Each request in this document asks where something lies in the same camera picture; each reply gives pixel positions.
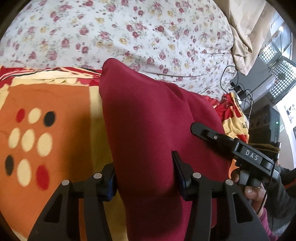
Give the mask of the person's right hand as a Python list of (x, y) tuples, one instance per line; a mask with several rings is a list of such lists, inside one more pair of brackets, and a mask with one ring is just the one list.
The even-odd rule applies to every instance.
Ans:
[(263, 207), (266, 202), (266, 190), (261, 184), (259, 187), (245, 186), (242, 189), (244, 196), (251, 200), (251, 206), (256, 212), (258, 217), (261, 217), (263, 214)]

